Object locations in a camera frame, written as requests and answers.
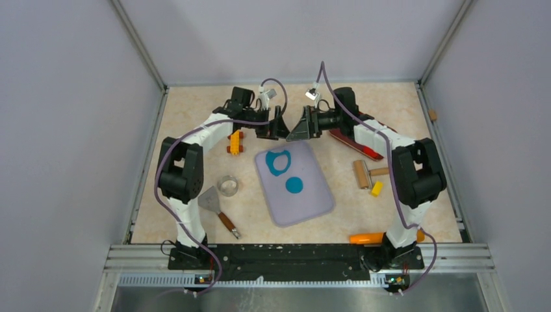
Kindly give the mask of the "round metal cutter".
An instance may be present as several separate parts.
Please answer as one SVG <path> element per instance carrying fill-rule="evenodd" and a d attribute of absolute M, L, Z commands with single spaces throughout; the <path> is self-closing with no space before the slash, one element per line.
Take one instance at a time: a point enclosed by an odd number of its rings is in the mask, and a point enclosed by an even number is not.
<path fill-rule="evenodd" d="M 216 186 L 222 196 L 232 197 L 238 192 L 239 181 L 232 175 L 225 175 L 218 180 Z"/>

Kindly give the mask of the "round blue dough wrapper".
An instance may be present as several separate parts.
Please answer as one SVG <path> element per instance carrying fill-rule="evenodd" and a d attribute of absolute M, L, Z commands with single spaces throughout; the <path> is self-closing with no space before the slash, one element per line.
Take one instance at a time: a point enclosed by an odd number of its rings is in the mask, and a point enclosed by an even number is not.
<path fill-rule="evenodd" d="M 291 194 L 299 194 L 303 190 L 303 181 L 299 177 L 290 177 L 285 182 L 285 188 Z"/>

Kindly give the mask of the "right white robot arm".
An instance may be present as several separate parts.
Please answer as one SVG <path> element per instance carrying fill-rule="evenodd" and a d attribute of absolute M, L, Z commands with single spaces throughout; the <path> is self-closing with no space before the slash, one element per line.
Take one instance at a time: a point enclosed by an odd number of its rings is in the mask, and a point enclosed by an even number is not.
<path fill-rule="evenodd" d="M 436 145 L 430 138 L 414 140 L 363 114 L 350 87 L 332 91 L 334 108 L 320 111 L 305 106 L 297 125 L 286 137 L 289 142 L 318 138 L 323 131 L 338 129 L 355 143 L 381 155 L 389 169 L 397 217 L 385 232 L 381 260 L 398 268 L 407 260 L 406 247 L 416 242 L 428 207 L 446 188 Z"/>

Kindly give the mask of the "lavender plastic tray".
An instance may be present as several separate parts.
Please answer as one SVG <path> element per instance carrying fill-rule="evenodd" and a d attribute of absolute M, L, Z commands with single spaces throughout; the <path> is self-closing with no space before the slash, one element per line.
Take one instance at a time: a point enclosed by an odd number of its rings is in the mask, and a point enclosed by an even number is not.
<path fill-rule="evenodd" d="M 291 166 L 283 175 L 274 177 L 265 163 L 267 151 L 289 150 Z M 314 151 L 305 141 L 291 142 L 256 154 L 255 166 L 265 202 L 275 225 L 285 228 L 333 211 L 335 199 Z M 291 194 L 285 188 L 290 177 L 303 181 L 303 190 Z"/>

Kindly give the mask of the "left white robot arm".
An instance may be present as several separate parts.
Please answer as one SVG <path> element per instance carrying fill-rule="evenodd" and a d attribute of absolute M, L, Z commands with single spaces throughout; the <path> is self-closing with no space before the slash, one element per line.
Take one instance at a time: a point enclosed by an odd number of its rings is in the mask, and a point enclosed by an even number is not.
<path fill-rule="evenodd" d="M 263 86 L 258 94 L 236 86 L 231 97 L 202 124 L 180 138 L 167 137 L 162 142 L 155 195 L 168 200 L 167 209 L 177 224 L 175 246 L 184 252 L 183 259 L 192 268 L 204 267 L 209 258 L 207 249 L 201 246 L 207 235 L 198 207 L 204 183 L 204 155 L 242 128 L 253 129 L 259 139 L 285 138 L 289 133 L 283 121 L 286 107 L 269 108 L 276 94 L 274 89 L 265 90 Z"/>

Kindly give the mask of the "blue dough piece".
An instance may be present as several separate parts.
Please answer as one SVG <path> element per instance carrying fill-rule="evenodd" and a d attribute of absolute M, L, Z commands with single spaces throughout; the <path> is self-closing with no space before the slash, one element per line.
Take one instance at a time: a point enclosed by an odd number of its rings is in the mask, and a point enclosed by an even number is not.
<path fill-rule="evenodd" d="M 288 171 L 291 166 L 291 154 L 289 150 L 283 151 L 267 151 L 265 155 L 265 163 L 268 171 L 274 176 L 281 176 Z"/>

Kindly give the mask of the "metal scraper wooden handle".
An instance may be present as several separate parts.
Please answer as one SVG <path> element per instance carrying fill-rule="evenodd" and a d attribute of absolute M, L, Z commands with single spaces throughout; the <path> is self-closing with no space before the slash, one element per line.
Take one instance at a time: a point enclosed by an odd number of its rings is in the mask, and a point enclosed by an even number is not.
<path fill-rule="evenodd" d="M 234 236 L 234 238 L 238 240 L 241 238 L 236 225 L 234 225 L 230 218 L 221 210 L 218 192 L 214 186 L 208 188 L 205 192 L 199 195 L 198 205 L 203 209 L 215 213 L 221 223 Z"/>

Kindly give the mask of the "wooden rolling pin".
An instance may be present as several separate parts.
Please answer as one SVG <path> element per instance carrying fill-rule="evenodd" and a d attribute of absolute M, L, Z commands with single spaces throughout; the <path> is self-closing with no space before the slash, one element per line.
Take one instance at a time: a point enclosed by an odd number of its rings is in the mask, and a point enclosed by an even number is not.
<path fill-rule="evenodd" d="M 375 185 L 374 177 L 389 175 L 388 167 L 368 169 L 364 160 L 352 162 L 352 168 L 360 189 L 372 189 Z"/>

